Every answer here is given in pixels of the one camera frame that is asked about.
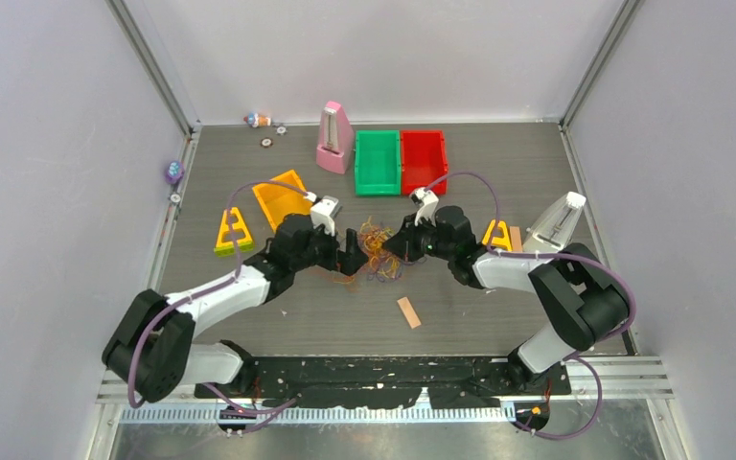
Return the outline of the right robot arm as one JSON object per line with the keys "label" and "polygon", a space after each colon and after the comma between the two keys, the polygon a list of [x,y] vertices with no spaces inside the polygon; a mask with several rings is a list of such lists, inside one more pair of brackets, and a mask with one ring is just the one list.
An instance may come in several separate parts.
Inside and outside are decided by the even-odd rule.
{"label": "right robot arm", "polygon": [[537,296],[547,323],[507,356],[505,367],[521,393],[535,392],[549,368],[604,340],[632,314],[627,289],[585,245],[537,255],[488,249],[458,206],[441,208],[432,219],[406,216],[383,248],[410,263],[424,256],[444,260],[463,286]]}

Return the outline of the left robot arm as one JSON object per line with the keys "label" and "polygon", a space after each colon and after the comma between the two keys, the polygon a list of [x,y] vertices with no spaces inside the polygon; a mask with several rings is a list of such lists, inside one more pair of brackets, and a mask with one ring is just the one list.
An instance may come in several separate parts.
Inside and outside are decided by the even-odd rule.
{"label": "left robot arm", "polygon": [[106,343],[103,364],[123,379],[134,407],[163,400],[180,385],[218,383],[230,395],[247,395],[256,381],[241,350],[228,344],[196,345],[194,340],[218,322],[264,305],[287,291],[296,273],[319,266],[352,276],[368,262],[358,233],[344,242],[292,214],[266,246],[241,267],[199,287],[163,295],[139,292]]}

